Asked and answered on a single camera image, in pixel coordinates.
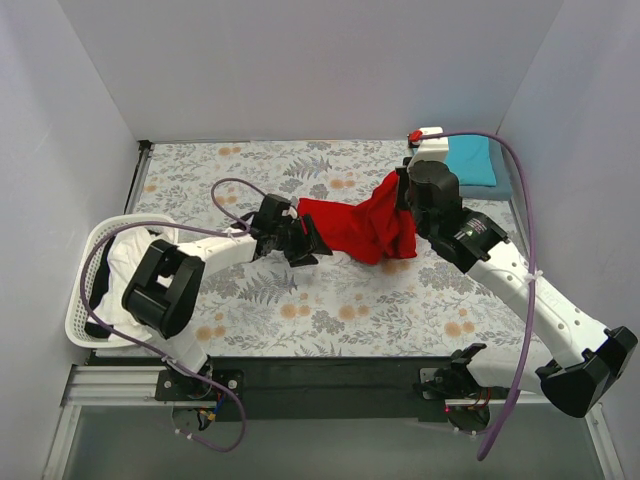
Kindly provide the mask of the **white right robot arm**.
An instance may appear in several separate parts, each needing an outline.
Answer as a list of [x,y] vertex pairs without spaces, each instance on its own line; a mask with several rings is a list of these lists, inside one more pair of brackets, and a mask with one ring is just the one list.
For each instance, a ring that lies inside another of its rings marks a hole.
[[636,335],[590,317],[541,272],[530,272],[507,233],[463,205],[458,178],[444,163],[405,158],[396,172],[396,205],[411,214],[417,234],[501,300],[546,347],[544,353],[530,351],[523,368],[518,358],[492,355],[482,343],[458,350],[435,375],[446,392],[471,398],[486,388],[516,384],[571,417],[584,417],[621,377]]

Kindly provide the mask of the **red t shirt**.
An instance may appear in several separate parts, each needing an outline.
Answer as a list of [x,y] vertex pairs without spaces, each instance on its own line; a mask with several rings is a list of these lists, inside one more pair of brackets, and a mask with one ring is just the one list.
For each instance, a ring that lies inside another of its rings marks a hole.
[[310,215],[326,245],[376,265],[385,258],[416,256],[416,230],[408,211],[396,208],[398,175],[388,174],[358,205],[302,198],[298,211]]

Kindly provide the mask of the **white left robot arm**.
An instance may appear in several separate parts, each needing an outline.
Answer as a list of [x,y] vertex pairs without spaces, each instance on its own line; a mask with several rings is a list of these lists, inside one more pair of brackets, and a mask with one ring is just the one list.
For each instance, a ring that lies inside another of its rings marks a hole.
[[211,394],[214,367],[190,326],[202,281],[227,268],[280,251],[292,267],[316,265],[333,251],[309,214],[266,195],[257,211],[236,220],[220,236],[188,243],[155,240],[145,251],[122,296],[122,307],[154,332],[174,383],[190,399]]

